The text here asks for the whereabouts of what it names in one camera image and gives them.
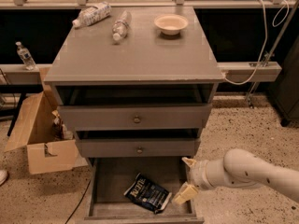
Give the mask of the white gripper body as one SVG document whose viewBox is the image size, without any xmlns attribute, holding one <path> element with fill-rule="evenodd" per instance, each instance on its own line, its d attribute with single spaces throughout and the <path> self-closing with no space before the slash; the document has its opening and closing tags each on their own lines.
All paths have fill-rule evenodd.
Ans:
<svg viewBox="0 0 299 224">
<path fill-rule="evenodd" d="M 207 179 L 206 165 L 207 161 L 195 161 L 190 168 L 190 180 L 200 190 L 214 189 Z"/>
</svg>

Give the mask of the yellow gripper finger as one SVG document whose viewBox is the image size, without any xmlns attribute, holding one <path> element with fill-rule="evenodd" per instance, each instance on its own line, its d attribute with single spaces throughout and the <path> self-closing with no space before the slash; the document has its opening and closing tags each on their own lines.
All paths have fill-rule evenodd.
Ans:
<svg viewBox="0 0 299 224">
<path fill-rule="evenodd" d="M 191 158 L 187 158 L 187 157 L 183 157 L 182 158 L 183 162 L 189 167 L 189 168 L 193 168 L 196 164 L 196 160 L 195 159 L 191 159 Z"/>
<path fill-rule="evenodd" d="M 194 185 L 188 182 L 185 182 L 176 195 L 172 199 L 172 203 L 176 205 L 181 205 L 187 201 L 193 199 L 199 192 L 199 189 Z"/>
</svg>

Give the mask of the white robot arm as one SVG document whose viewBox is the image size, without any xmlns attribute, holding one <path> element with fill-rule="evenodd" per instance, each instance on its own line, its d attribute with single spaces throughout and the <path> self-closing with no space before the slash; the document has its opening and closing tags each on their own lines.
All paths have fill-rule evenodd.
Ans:
<svg viewBox="0 0 299 224">
<path fill-rule="evenodd" d="M 230 149 L 213 161 L 196 161 L 183 157 L 189 167 L 189 180 L 174 196 L 174 204 L 193 199 L 200 190 L 217 187 L 230 189 L 255 189 L 267 186 L 299 202 L 299 172 L 264 161 L 244 149 Z"/>
</svg>

